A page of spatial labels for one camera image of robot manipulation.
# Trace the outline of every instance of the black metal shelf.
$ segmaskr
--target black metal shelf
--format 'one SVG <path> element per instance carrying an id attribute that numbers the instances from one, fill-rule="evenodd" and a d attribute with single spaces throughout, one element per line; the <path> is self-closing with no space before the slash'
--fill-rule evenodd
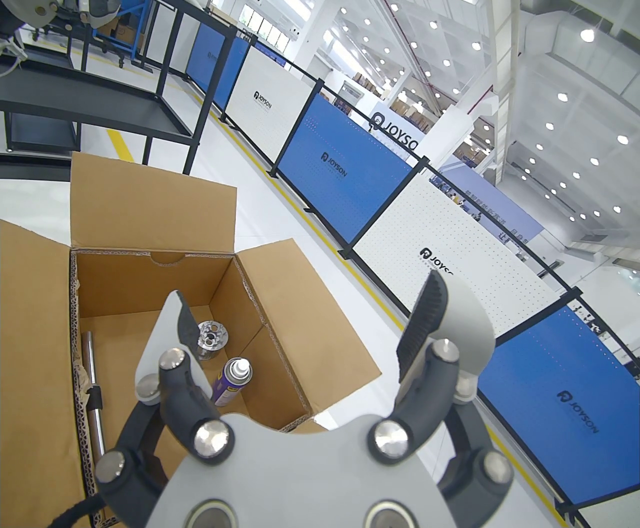
<path id="1" fill-rule="evenodd" d="M 0 74 L 13 64 L 0 57 Z M 190 145 L 191 131 L 162 97 L 105 77 L 25 61 L 0 78 L 0 110 L 75 121 Z"/>

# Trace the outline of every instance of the cardboard box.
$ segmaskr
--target cardboard box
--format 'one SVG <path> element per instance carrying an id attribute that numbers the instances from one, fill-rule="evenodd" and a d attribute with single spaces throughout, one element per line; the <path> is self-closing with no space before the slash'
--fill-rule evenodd
<path id="1" fill-rule="evenodd" d="M 99 27 L 96 31 L 100 33 L 100 35 L 113 36 L 113 32 L 118 27 L 119 20 L 120 17 L 115 17 L 111 22 Z"/>
<path id="2" fill-rule="evenodd" d="M 1 526 L 46 526 L 84 498 L 83 478 L 93 489 L 80 334 L 93 332 L 109 449 L 174 289 L 228 329 L 210 380 L 228 357 L 253 364 L 224 412 L 289 430 L 380 375 L 294 241 L 234 253 L 235 188 L 74 152 L 70 213 L 71 248 L 0 221 Z M 168 475 L 185 456 L 168 431 L 156 454 Z"/>

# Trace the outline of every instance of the banner sign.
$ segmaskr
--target banner sign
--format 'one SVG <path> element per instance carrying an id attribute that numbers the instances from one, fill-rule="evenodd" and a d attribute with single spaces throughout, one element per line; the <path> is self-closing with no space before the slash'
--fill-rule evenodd
<path id="1" fill-rule="evenodd" d="M 227 115 L 273 162 L 310 93 L 308 84 L 251 47 L 229 98 Z"/>
<path id="2" fill-rule="evenodd" d="M 280 170 L 350 242 L 411 168 L 316 95 L 285 151 Z"/>
<path id="3" fill-rule="evenodd" d="M 369 123 L 364 123 L 364 126 L 369 128 L 374 138 L 402 159 L 409 158 L 409 153 L 396 142 L 389 139 L 380 130 L 387 131 L 410 150 L 415 150 L 415 147 L 418 146 L 418 143 L 424 137 L 424 133 L 420 129 L 416 128 L 416 126 L 401 115 L 387 108 L 381 102 L 376 103 L 371 112 Z"/>
<path id="4" fill-rule="evenodd" d="M 570 308 L 499 346 L 479 388 L 574 504 L 640 483 L 640 387 Z"/>
<path id="5" fill-rule="evenodd" d="M 224 41 L 225 37 L 221 33 L 204 24 L 200 25 L 196 40 L 193 43 L 186 72 L 203 92 L 209 89 L 211 74 L 218 62 L 218 56 Z M 247 48 L 249 48 L 249 43 L 246 40 L 238 36 L 234 38 L 216 93 L 213 96 L 213 101 L 219 108 L 225 108 L 227 105 Z"/>
<path id="6" fill-rule="evenodd" d="M 409 310 L 432 269 L 462 277 L 489 315 L 496 337 L 557 299 L 424 174 L 402 190 L 355 251 Z"/>
<path id="7" fill-rule="evenodd" d="M 488 214 L 493 216 L 511 233 L 511 238 L 517 238 L 526 244 L 544 229 L 516 203 L 512 202 L 502 191 L 491 185 L 487 180 L 482 178 L 480 174 L 460 161 L 457 157 L 451 156 L 441 167 L 440 172 L 471 199 L 476 201 L 478 205 L 484 207 Z M 433 177 L 431 181 L 438 187 L 444 183 L 437 176 Z M 444 184 L 441 190 L 447 192 L 449 188 L 447 184 Z M 471 204 L 465 204 L 463 208 L 473 216 L 479 213 Z M 480 225 L 503 244 L 509 241 L 509 236 L 503 233 L 503 231 L 493 224 L 484 214 L 480 216 Z"/>

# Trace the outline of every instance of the epoxy floor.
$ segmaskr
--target epoxy floor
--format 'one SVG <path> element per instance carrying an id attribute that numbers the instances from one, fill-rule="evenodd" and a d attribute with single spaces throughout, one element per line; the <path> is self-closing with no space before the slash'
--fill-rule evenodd
<path id="1" fill-rule="evenodd" d="M 38 44 L 62 49 L 60 42 L 55 36 L 50 36 L 46 39 L 41 37 Z M 79 68 L 79 48 L 74 49 L 72 57 Z M 103 55 L 95 49 L 90 54 L 88 71 L 148 90 L 156 87 L 157 72 L 149 74 L 131 66 L 128 61 L 124 69 L 119 69 L 115 56 Z M 164 97 L 193 130 L 200 109 L 196 93 L 180 79 L 170 76 Z M 127 159 L 130 155 L 133 161 L 140 163 L 144 143 L 145 138 L 136 134 L 107 131 L 89 125 L 83 127 L 83 152 L 98 156 Z M 2 137 L 0 148 L 4 145 Z M 184 145 L 154 140 L 150 165 L 181 172 L 187 149 Z M 236 251 L 295 239 L 378 364 L 382 372 L 380 378 L 318 415 L 316 421 L 332 429 L 366 413 L 387 415 L 398 387 L 395 350 L 400 330 L 350 272 L 349 265 L 345 266 L 344 261 L 326 245 L 321 228 L 304 219 L 304 213 L 300 214 L 300 208 L 295 205 L 295 198 L 280 183 L 275 182 L 275 186 L 269 181 L 211 116 L 202 134 L 191 175 L 237 187 Z M 69 244 L 69 184 L 0 179 L 0 218 Z M 436 480 L 439 479 L 454 454 L 444 427 L 433 435 L 419 454 L 427 470 Z M 557 523 L 551 520 L 548 511 L 534 498 L 532 490 L 520 476 L 501 509 L 486 524 L 491 528 L 555 525 Z"/>

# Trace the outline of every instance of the ceiling beam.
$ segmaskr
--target ceiling beam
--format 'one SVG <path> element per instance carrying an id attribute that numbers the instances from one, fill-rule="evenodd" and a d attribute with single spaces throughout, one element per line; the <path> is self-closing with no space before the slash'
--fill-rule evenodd
<path id="1" fill-rule="evenodd" d="M 404 37 L 404 33 L 398 24 L 397 19 L 394 17 L 391 9 L 389 8 L 387 2 L 385 0 L 371 0 L 371 4 L 373 5 L 374 10 L 383 22 L 391 30 L 391 34 L 393 35 L 394 40 L 396 41 L 396 45 L 402 54 L 402 57 L 405 61 L 404 67 L 409 68 L 413 76 L 418 80 L 418 82 L 425 87 L 425 98 L 429 109 L 436 116 L 442 115 L 442 110 L 440 110 L 440 106 L 438 105 L 438 100 L 433 94 L 432 90 L 429 88 L 431 83 L 427 80 L 427 76 L 422 71 L 422 67 L 418 62 L 418 59 L 413 54 L 411 50 L 410 44 L 406 41 Z"/>

